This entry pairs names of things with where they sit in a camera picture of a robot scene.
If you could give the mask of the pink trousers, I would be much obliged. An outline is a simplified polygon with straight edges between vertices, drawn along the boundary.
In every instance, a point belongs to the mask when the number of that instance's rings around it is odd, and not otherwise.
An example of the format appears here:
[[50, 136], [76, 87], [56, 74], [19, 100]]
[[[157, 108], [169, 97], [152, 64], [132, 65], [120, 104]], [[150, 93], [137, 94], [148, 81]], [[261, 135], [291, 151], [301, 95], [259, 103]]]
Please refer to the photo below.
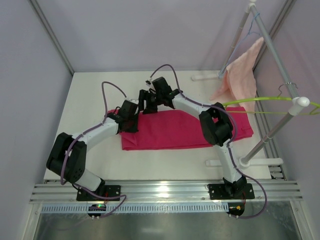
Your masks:
[[[253, 136], [247, 114], [231, 113], [233, 140], [238, 141]], [[204, 138], [197, 117], [181, 110], [165, 110], [157, 113], [138, 115], [138, 132], [121, 132], [122, 149], [142, 150], [182, 150], [211, 147]]]

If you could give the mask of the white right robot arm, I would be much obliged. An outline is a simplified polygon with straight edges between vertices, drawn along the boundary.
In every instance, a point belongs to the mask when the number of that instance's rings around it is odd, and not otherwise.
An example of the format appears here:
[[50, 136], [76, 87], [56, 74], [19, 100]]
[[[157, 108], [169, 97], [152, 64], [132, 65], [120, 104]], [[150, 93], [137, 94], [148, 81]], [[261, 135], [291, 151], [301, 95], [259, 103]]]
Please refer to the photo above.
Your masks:
[[238, 169], [233, 157], [235, 124], [223, 105], [219, 102], [214, 105], [199, 103], [184, 95], [180, 89], [173, 90], [164, 77], [147, 83], [153, 88], [139, 91], [139, 111], [143, 114], [153, 114], [158, 112], [158, 106], [164, 105], [198, 118], [204, 139], [215, 148], [222, 166], [222, 193], [229, 198], [242, 197], [247, 179]]

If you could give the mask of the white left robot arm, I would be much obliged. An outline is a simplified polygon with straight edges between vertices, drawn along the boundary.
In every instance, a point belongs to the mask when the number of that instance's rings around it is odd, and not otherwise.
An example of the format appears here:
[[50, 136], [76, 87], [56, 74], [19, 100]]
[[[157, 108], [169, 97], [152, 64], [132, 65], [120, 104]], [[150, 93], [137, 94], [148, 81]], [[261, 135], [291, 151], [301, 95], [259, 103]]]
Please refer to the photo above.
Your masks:
[[90, 192], [98, 192], [105, 181], [86, 168], [87, 153], [101, 141], [122, 132], [136, 133], [140, 106], [125, 100], [119, 109], [107, 111], [102, 122], [75, 134], [60, 133], [53, 144], [46, 168], [69, 182]]

